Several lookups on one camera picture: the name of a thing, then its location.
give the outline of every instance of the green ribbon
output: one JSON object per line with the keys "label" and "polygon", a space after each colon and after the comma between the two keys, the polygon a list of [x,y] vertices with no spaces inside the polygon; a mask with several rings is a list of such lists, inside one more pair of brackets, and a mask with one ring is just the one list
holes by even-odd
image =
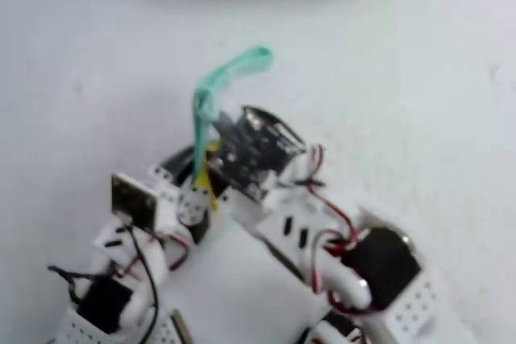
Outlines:
{"label": "green ribbon", "polygon": [[270,68],[272,62],[273,52],[268,48],[259,46],[250,48],[202,78],[195,88],[193,92],[195,148],[192,183],[198,178],[206,157],[210,124],[218,120],[220,113],[215,100],[216,93],[226,87],[232,77],[264,72]]}

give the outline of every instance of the perforated white panel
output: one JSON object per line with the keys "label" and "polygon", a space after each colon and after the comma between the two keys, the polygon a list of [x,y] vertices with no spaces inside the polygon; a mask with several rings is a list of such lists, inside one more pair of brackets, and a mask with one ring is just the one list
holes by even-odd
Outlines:
{"label": "perforated white panel", "polygon": [[385,325],[398,342],[411,342],[435,313],[437,293],[423,271],[388,309]]}
{"label": "perforated white panel", "polygon": [[388,309],[364,322],[380,344],[412,344],[435,315],[439,294],[427,271],[419,273]]}
{"label": "perforated white panel", "polygon": [[125,342],[123,338],[117,339],[91,325],[74,310],[68,309],[60,324],[56,344],[115,344]]}
{"label": "perforated white panel", "polygon": [[[105,334],[73,309],[68,309],[56,335],[56,344],[136,344],[147,330],[152,311],[149,310],[144,323],[125,334]],[[148,344],[181,344],[181,339],[167,313],[160,313]]]}

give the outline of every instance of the white table surface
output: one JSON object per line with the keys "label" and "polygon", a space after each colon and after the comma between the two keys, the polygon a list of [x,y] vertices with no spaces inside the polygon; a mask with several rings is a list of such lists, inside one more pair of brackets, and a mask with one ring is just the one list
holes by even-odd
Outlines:
{"label": "white table surface", "polygon": [[[322,141],[331,183],[400,213],[477,341],[516,336],[516,0],[0,0],[0,11],[0,342],[52,335],[67,294],[45,266],[87,265],[111,172],[142,176],[190,142],[196,80],[255,44],[274,51],[273,68],[234,83],[224,105],[263,106]],[[177,273],[176,294],[198,344],[283,344],[314,313],[236,226]]]}

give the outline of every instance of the black circuit board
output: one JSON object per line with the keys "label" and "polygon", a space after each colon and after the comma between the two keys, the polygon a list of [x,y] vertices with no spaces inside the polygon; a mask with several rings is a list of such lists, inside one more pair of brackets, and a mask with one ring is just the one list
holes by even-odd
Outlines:
{"label": "black circuit board", "polygon": [[210,170],[256,202],[267,193],[264,182],[269,172],[281,174],[293,157],[305,151],[304,143],[288,136],[279,119],[261,112],[244,111],[235,124],[235,136],[222,138],[209,161]]}

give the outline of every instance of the yellow component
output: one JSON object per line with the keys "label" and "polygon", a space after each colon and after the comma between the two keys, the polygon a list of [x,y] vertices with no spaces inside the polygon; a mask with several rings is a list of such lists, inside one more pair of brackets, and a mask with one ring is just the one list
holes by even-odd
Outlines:
{"label": "yellow component", "polygon": [[[208,144],[208,148],[206,149],[206,151],[208,152],[215,152],[217,150],[218,140],[212,141],[210,144]],[[217,210],[217,198],[213,194],[213,189],[211,188],[210,178],[208,177],[208,165],[206,163],[206,159],[204,160],[201,173],[199,173],[199,176],[195,181],[194,186],[198,189],[208,189],[208,191],[210,191],[211,208],[213,210]]]}

